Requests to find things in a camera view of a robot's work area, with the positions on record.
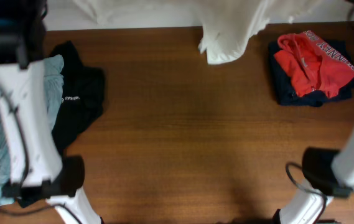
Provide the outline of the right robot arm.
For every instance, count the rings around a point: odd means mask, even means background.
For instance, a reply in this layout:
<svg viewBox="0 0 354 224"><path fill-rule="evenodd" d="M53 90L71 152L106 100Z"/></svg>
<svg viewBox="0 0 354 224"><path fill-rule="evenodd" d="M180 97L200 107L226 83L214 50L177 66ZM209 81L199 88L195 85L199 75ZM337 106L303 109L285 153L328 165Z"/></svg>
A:
<svg viewBox="0 0 354 224"><path fill-rule="evenodd" d="M308 148L301 164L288 162L285 169L297 193L275 212L272 222L322 223L320 217L333 199L354 194L354 129L341 151Z"/></svg>

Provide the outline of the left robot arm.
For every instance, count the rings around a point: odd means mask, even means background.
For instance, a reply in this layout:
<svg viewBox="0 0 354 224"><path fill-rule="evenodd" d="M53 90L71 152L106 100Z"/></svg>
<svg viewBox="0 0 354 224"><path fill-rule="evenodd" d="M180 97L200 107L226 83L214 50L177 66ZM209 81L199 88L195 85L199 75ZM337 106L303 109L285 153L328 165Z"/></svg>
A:
<svg viewBox="0 0 354 224"><path fill-rule="evenodd" d="M83 189L80 156L61 158L47 121L44 95L43 0L0 1L0 115L11 157L2 194L45 200L65 223L101 223Z"/></svg>

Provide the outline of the white t-shirt black print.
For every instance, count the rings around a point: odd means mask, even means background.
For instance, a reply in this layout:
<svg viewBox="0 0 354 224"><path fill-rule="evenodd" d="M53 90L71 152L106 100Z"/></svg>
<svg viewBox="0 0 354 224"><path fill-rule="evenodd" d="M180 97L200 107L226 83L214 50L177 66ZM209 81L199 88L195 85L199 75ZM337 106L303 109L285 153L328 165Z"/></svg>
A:
<svg viewBox="0 0 354 224"><path fill-rule="evenodd" d="M320 0L74 0L84 13L99 24L127 13L150 9L187 7L200 20L203 37L198 49L210 65L239 59L249 39L274 18L291 23L310 13Z"/></svg>

